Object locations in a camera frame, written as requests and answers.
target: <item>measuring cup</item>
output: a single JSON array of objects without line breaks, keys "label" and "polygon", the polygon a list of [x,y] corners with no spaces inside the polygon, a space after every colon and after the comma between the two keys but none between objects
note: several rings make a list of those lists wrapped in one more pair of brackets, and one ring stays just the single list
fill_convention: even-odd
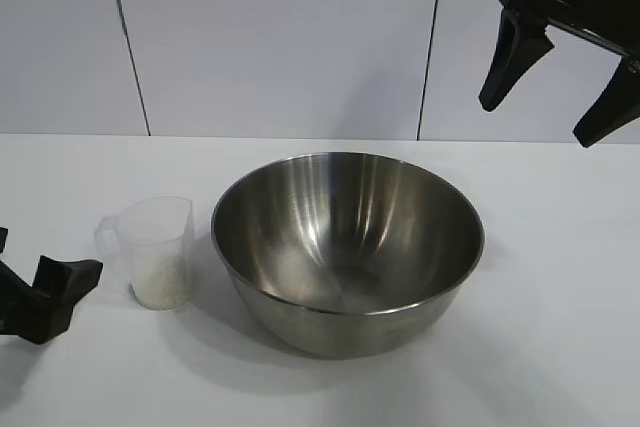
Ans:
[{"label": "measuring cup", "polygon": [[138,302],[168,310],[191,297],[193,207],[182,197],[157,197],[106,217],[96,231],[98,249],[122,256]]}]

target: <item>mixing bowl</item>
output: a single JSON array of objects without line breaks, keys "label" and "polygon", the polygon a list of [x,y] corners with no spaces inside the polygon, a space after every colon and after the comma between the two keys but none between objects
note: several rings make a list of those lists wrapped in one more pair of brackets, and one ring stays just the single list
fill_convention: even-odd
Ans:
[{"label": "mixing bowl", "polygon": [[478,214],[445,180],[342,152],[248,174],[222,196],[211,232],[249,311],[331,358],[382,353],[424,331],[484,245]]}]

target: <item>white powder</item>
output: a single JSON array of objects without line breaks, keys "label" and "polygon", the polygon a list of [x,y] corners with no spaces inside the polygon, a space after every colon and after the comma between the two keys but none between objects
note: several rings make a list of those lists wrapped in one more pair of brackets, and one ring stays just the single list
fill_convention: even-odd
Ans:
[{"label": "white powder", "polygon": [[162,255],[134,266],[133,291],[142,305],[154,310],[173,309],[191,297],[190,275],[181,255]]}]

